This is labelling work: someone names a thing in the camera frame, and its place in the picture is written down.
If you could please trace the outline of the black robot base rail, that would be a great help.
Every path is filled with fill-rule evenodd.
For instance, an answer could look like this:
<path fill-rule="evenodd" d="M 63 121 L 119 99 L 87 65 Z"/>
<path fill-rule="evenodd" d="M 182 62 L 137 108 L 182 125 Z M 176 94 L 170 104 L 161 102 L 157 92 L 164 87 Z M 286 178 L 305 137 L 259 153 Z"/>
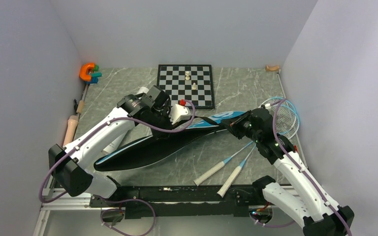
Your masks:
<path fill-rule="evenodd" d="M 126 219 L 142 217 L 232 215 L 247 217 L 266 205 L 251 184 L 233 185 L 223 197 L 219 185 L 123 186 L 108 200 L 92 195 L 90 207 L 121 207 Z"/>

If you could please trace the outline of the blue racket bag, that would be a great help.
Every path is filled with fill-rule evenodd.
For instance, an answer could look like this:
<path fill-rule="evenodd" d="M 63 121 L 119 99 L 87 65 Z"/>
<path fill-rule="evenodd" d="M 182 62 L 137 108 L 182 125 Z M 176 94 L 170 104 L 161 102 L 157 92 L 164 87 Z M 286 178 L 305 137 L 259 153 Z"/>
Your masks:
<path fill-rule="evenodd" d="M 94 169 L 108 172 L 146 167 L 167 158 L 199 138 L 224 130 L 224 127 L 201 120 L 190 125 L 185 131 L 171 133 L 166 138 L 153 135 L 142 137 L 98 159 L 94 162 Z"/>

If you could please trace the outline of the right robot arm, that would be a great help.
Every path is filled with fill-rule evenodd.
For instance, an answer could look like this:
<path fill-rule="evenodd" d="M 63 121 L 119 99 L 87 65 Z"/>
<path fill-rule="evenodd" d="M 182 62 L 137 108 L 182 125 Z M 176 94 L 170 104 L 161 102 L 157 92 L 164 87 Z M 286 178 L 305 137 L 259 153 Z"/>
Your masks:
<path fill-rule="evenodd" d="M 276 119 L 264 108 L 247 111 L 220 125 L 238 139 L 248 137 L 259 153 L 279 170 L 298 197 L 286 192 L 274 179 L 262 177 L 253 183 L 252 199 L 276 205 L 301 228 L 306 236 L 350 236 L 354 212 L 341 206 L 305 167 L 293 144 L 276 132 Z"/>

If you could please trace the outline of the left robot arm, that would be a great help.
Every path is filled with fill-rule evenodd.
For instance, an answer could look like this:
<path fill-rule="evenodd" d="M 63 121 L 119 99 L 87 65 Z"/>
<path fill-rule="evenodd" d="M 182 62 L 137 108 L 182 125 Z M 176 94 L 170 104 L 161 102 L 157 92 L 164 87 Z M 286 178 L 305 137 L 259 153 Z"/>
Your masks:
<path fill-rule="evenodd" d="M 101 171 L 92 173 L 88 167 L 94 158 L 115 139 L 142 124 L 154 134 L 177 133 L 180 123 L 192 119 L 187 101 L 171 105 L 170 97 L 157 86 L 143 88 L 140 94 L 124 96 L 112 111 L 87 133 L 64 145 L 49 149 L 52 176 L 72 197 L 82 193 L 102 196 L 107 205 L 121 202 L 120 184 Z"/>

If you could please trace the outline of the white shuttlecock tube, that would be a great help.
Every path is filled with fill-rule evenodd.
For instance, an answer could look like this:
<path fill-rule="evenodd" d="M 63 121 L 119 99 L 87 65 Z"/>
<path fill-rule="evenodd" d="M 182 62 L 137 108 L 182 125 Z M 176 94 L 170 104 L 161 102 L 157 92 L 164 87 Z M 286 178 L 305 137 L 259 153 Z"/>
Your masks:
<path fill-rule="evenodd" d="M 141 87 L 136 94 L 147 93 L 148 91 L 149 89 L 147 87 Z M 113 153 L 119 147 L 125 135 L 126 133 L 122 133 L 120 136 L 118 136 L 114 141 L 112 141 L 107 147 L 102 150 L 102 153 L 105 155 Z"/>

